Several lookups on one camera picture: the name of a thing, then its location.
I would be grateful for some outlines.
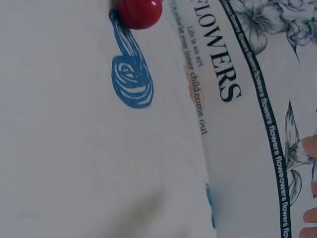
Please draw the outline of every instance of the flower illustration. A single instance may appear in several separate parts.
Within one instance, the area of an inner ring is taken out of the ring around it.
[[[302,190],[302,178],[295,168],[301,165],[313,165],[311,181],[311,184],[313,184],[317,181],[317,159],[310,157],[303,148],[290,102],[285,116],[285,133],[285,165],[289,182],[290,203],[292,205]]]
[[[287,23],[282,17],[283,9],[268,0],[230,0],[253,52],[261,53],[267,44],[266,34],[274,35],[287,30]]]
[[[311,19],[297,18],[289,23],[287,40],[294,52],[297,46],[305,46],[312,42],[317,47],[317,8]]]

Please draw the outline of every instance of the fingertip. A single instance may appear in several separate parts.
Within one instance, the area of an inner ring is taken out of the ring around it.
[[[313,158],[317,158],[317,136],[308,136],[303,139],[303,148]]]
[[[301,231],[299,232],[299,237],[300,238],[308,237],[308,229],[307,228],[302,228]]]
[[[310,216],[309,216],[309,210],[308,210],[303,214],[303,221],[308,223],[309,220],[310,220]]]

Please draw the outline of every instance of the blue swirl drawing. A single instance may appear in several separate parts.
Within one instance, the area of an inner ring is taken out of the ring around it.
[[[122,52],[112,59],[112,84],[118,97],[129,107],[146,108],[153,99],[153,81],[141,53],[129,29],[117,17],[116,10],[109,11],[114,36]]]
[[[212,227],[214,229],[216,229],[216,224],[215,224],[215,220],[214,220],[214,214],[212,211],[212,200],[211,200],[211,191],[210,191],[210,186],[208,183],[206,183],[206,194],[207,194],[207,198],[211,207],[211,223],[212,223]]]

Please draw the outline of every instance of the white fabric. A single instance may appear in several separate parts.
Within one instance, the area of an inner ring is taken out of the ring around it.
[[[195,107],[171,12],[133,31],[152,104],[116,95],[106,0],[0,3],[0,231],[6,238],[213,237]]]
[[[317,128],[317,2],[170,4],[192,68],[217,237],[298,237],[315,226],[302,217],[317,204],[317,160],[302,148]]]

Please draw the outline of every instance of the black line drawing of flowers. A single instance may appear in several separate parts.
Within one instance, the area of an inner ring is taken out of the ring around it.
[[[254,54],[267,45],[267,35],[286,34],[297,59],[297,48],[313,43],[317,47],[317,0],[229,0]],[[307,17],[307,7],[313,10]],[[294,14],[285,16],[284,10]]]
[[[253,52],[261,53],[267,44],[266,34],[274,35],[287,30],[279,4],[262,0],[230,0]]]
[[[296,18],[288,24],[286,38],[296,56],[296,47],[312,42],[317,47],[317,8],[314,7],[311,19]]]
[[[288,175],[288,189],[290,195],[290,205],[298,198],[302,190],[302,177],[296,170],[296,167],[302,165],[312,166],[312,180],[317,181],[317,159],[310,157],[302,146],[302,140],[299,138],[296,127],[291,102],[285,116],[285,165]]]

